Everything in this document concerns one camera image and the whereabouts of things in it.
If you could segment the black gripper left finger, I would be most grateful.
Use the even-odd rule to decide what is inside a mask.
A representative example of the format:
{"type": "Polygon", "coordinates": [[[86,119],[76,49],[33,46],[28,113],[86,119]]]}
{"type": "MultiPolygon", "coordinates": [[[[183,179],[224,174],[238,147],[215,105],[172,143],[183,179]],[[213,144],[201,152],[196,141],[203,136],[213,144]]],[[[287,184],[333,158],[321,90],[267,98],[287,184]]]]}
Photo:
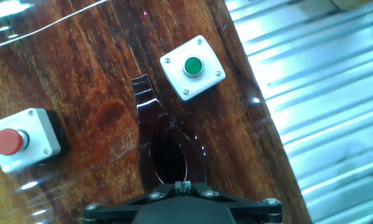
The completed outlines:
{"type": "Polygon", "coordinates": [[[132,223],[138,210],[143,206],[180,196],[182,189],[183,182],[161,184],[156,189],[118,205],[103,206],[101,203],[91,203],[83,211],[82,223],[132,223]]]}

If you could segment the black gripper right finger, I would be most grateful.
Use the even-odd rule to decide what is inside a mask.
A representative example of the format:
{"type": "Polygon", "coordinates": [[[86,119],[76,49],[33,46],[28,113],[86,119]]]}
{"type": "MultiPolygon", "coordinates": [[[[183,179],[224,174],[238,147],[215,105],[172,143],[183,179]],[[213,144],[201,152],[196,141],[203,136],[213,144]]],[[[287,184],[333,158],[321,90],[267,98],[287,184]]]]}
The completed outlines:
{"type": "Polygon", "coordinates": [[[252,218],[255,223],[282,223],[282,202],[276,198],[251,201],[212,189],[206,183],[182,183],[182,194],[216,202],[227,207],[237,220],[252,218]]]}

